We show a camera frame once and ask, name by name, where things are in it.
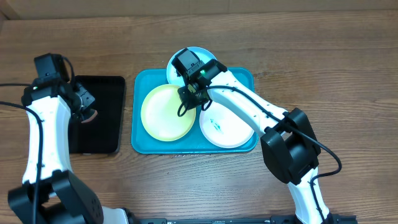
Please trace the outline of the orange sponge with dark scourer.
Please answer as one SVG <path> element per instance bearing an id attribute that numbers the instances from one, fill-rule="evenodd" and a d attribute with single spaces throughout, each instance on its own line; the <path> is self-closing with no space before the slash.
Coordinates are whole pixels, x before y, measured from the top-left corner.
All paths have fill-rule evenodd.
<path id="1" fill-rule="evenodd" d="M 89 109 L 86 113 L 83 114 L 83 119 L 81 123 L 89 123 L 95 119 L 98 115 L 98 112 L 94 109 Z"/>

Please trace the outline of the yellow-green plate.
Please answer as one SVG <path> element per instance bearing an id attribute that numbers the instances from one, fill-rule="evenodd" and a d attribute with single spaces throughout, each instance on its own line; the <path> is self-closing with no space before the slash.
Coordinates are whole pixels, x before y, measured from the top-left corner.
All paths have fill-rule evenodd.
<path id="1" fill-rule="evenodd" d="M 179 86 L 164 84 L 151 90 L 141 107 L 144 129 L 160 141 L 176 141 L 191 130 L 196 111 L 186 110 L 178 94 Z"/>

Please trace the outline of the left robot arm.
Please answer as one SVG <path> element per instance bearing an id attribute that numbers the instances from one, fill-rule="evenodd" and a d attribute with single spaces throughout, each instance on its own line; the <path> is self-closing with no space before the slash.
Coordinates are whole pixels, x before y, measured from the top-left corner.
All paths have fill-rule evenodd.
<path id="1" fill-rule="evenodd" d="M 137 223 L 126 208 L 101 205 L 97 195 L 72 171 L 70 123 L 92 117 L 94 97 L 80 83 L 33 82 L 21 108 L 30 125 L 29 157 L 22 186 L 8 193 L 22 223 Z"/>

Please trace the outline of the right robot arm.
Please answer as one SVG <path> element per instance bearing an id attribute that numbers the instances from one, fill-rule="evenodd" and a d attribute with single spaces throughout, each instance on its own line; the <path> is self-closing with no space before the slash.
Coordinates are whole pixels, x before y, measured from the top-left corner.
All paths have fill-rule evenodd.
<path id="1" fill-rule="evenodd" d="M 318 185 L 317 141 L 306 114 L 291 112 L 262 99 L 242 85 L 219 61 L 199 59 L 172 61 L 185 86 L 179 90 L 182 105 L 190 110 L 219 103 L 248 124 L 260 137 L 264 163 L 281 182 L 288 185 L 301 223 L 328 223 L 330 211 Z"/>

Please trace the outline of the light blue plate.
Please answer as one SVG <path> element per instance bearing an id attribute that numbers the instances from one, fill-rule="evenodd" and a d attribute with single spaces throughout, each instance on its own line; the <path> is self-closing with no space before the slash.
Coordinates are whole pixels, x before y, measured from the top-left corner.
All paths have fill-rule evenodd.
<path id="1" fill-rule="evenodd" d="M 207 63 L 211 59 L 216 59 L 216 57 L 207 49 L 201 48 L 201 47 L 187 47 L 188 50 L 192 51 L 195 53 L 200 60 L 203 62 Z M 172 65 L 173 59 L 177 56 L 182 51 L 179 50 L 178 52 L 174 53 L 173 56 L 170 58 L 167 68 L 166 68 L 166 76 L 167 76 L 167 81 L 169 84 L 177 85 L 179 87 L 182 87 L 185 85 L 183 77 L 178 76 L 176 68 Z"/>

